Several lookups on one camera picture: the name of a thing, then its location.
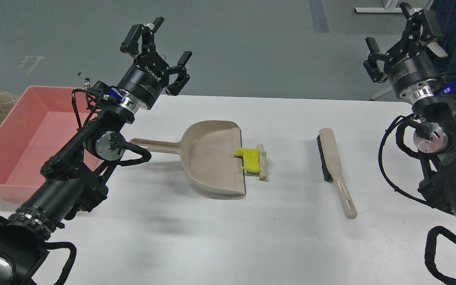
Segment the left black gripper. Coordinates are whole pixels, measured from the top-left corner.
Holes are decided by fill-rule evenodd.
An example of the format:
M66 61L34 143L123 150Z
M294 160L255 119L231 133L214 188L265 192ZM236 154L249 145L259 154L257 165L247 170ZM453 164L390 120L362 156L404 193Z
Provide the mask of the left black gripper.
M151 23L133 25L120 45L122 53L139 56L116 88L139 99L141 108L146 110L154 106L163 89L167 95L178 96L190 79L185 65L192 51L184 51L173 67L155 52L154 35L164 21L163 17L157 17ZM177 78L169 83L169 76L174 74Z

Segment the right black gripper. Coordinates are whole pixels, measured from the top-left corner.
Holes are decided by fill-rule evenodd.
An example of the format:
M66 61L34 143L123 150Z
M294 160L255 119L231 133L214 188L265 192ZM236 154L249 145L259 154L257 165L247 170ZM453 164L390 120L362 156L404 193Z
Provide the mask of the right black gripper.
M372 82L385 83L388 79L399 99L434 96L440 76L424 51L438 58L448 57L439 44L443 34L436 14L427 9L416 10L407 2L400 2L399 7L407 19L400 41L386 55L380 52L375 38L367 37L369 55L363 66ZM380 61L385 63L384 72L379 67Z

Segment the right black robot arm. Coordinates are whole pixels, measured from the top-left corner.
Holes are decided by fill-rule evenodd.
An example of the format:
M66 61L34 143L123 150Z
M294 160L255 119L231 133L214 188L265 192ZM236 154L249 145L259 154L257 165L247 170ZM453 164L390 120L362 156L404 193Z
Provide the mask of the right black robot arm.
M430 10L416 10L407 2L399 7L407 19L400 40L382 53L374 38L367 37L369 56L364 67L375 83L389 82L396 96L409 100L412 114L398 116L386 130L378 151L382 166L382 150L391 132L396 144L409 157L420 161L423 180L418 191L422 199L409 195L388 181L398 193L456 218L456 79L436 71L425 51L442 37L435 16ZM438 271L435 263L438 235L456 244L456 235L442 226L432 228L426 238L424 263L436 279L456 285L456 279Z

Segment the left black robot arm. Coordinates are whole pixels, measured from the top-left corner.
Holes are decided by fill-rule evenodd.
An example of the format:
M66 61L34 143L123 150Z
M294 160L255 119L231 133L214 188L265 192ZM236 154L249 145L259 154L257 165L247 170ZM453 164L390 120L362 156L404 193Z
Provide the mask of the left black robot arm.
M132 124L139 109L151 109L161 92L176 96L190 76L185 51L175 66L160 56L154 35L164 21L135 24L121 43L132 66L116 86L87 82L71 92L77 120L75 135L40 169L45 182L9 218L0 216L0 285L34 285L32 279L52 250L69 256L57 285L67 281L77 255L71 242L49 242L78 211L92 211L108 195L106 183L118 166L150 161L151 154L125 140L121 129Z

